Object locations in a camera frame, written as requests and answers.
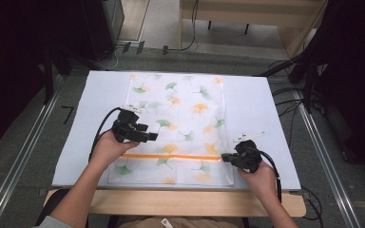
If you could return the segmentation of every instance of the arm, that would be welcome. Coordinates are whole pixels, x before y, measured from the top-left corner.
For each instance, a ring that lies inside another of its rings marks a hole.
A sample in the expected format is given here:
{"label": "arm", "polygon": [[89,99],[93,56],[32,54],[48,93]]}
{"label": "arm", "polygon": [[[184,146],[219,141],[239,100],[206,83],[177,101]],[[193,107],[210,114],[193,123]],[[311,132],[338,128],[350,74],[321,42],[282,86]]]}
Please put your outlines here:
{"label": "arm", "polygon": [[265,208],[275,228],[298,227],[278,200],[275,173],[271,166],[261,161],[255,173],[247,173],[242,169],[238,169],[238,172]]}
{"label": "arm", "polygon": [[51,216],[72,227],[85,227],[88,210],[100,177],[126,150],[137,145],[137,142],[117,142],[111,131],[103,134],[84,172]]}

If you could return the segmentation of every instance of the metal rail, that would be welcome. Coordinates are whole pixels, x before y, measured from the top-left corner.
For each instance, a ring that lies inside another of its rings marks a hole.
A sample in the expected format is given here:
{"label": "metal rail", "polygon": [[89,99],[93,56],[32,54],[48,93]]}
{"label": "metal rail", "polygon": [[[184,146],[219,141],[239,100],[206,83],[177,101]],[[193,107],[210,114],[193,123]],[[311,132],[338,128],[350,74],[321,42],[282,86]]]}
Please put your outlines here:
{"label": "metal rail", "polygon": [[[302,98],[299,91],[294,92],[296,99]],[[360,223],[355,214],[354,207],[351,200],[343,187],[339,175],[331,161],[327,149],[325,148],[324,142],[322,141],[317,126],[314,123],[313,117],[307,112],[306,108],[301,104],[300,113],[304,123],[306,124],[307,130],[309,131],[311,140],[316,149],[319,161],[321,162],[322,168],[325,172],[328,182],[331,185],[334,196],[336,198],[336,203],[339,207],[340,213],[342,214],[345,224],[347,227],[361,227]]]}
{"label": "metal rail", "polygon": [[31,131],[29,132],[28,137],[26,138],[22,148],[20,149],[19,154],[16,157],[16,160],[13,163],[13,166],[8,172],[4,182],[0,186],[0,217],[5,207],[7,206],[8,201],[10,200],[10,196],[13,193],[13,190],[16,187],[16,184],[19,181],[23,170],[26,167],[34,145],[37,143],[37,140],[40,137],[40,134],[47,122],[49,114],[51,113],[52,108],[55,106],[62,84],[62,76],[57,75],[57,78],[55,80],[55,85],[57,86],[57,89],[53,94],[52,99],[47,104],[45,104],[40,111],[37,120],[35,121]]}

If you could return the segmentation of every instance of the hand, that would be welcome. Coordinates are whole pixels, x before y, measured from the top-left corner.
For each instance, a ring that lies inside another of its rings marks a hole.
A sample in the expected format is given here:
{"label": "hand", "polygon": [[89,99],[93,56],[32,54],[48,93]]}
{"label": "hand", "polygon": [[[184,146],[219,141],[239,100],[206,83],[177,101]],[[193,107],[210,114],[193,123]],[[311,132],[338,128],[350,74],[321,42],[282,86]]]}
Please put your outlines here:
{"label": "hand", "polygon": [[100,165],[106,169],[111,163],[120,158],[126,150],[138,145],[138,142],[118,142],[115,140],[113,132],[109,130],[97,141],[89,163]]}
{"label": "hand", "polygon": [[238,172],[258,199],[268,199],[277,195],[274,169],[264,161],[259,163],[259,168],[255,173],[247,173],[240,168],[238,168]]}

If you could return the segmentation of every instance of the orange line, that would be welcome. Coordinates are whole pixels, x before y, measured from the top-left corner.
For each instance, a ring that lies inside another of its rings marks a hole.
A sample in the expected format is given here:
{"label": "orange line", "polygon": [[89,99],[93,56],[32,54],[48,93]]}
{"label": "orange line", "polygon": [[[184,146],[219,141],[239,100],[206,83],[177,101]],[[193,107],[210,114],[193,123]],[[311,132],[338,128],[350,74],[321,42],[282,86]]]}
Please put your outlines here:
{"label": "orange line", "polygon": [[221,157],[200,155],[154,155],[154,154],[123,154],[124,158],[132,159],[191,159],[191,160],[220,160]]}

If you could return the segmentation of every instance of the gray carpet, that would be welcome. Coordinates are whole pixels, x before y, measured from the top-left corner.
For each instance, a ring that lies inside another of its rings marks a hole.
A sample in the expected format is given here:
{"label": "gray carpet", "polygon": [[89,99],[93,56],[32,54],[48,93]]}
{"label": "gray carpet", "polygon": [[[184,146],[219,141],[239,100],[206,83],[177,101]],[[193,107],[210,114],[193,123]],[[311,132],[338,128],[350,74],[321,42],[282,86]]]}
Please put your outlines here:
{"label": "gray carpet", "polygon": [[[167,55],[162,55],[160,50],[148,50],[139,55],[130,50],[124,54],[119,53],[118,58],[119,64],[115,70],[198,72],[244,76],[263,72],[274,62],[274,60],[267,59],[189,52],[170,52]],[[64,123],[69,109],[62,108],[62,106],[77,107],[88,74],[88,69],[85,66],[75,62],[72,62],[72,65],[73,70],[70,76],[64,76],[65,82],[58,101],[0,218],[0,227],[30,227],[36,221],[43,207],[45,193],[50,189],[55,165],[67,139],[76,111],[75,109],[67,123]],[[269,79],[271,91],[290,86],[286,80],[285,72],[280,72],[279,75]],[[290,91],[275,97],[276,102],[291,99],[294,99],[294,97]],[[9,172],[17,153],[36,120],[42,108],[43,100],[44,90],[29,103],[29,106],[16,119],[1,140],[0,184]],[[286,107],[285,105],[279,106],[279,113]],[[293,113],[289,113],[281,117],[281,124],[288,141],[292,116]],[[365,165],[351,165],[345,162],[341,158],[338,142],[327,121],[317,111],[313,111],[313,118],[351,200],[365,201]],[[321,201],[324,226],[346,227],[299,112],[295,115],[293,121],[290,148],[301,184],[317,194]],[[306,206],[307,217],[315,217],[316,214],[311,205],[306,203]],[[357,206],[355,211],[361,226],[365,227],[365,206]],[[106,227],[107,219],[108,216],[92,216],[90,226]],[[258,227],[271,227],[269,218],[250,218],[250,220],[251,224]],[[296,218],[296,221],[300,227],[320,227],[318,220]]]}

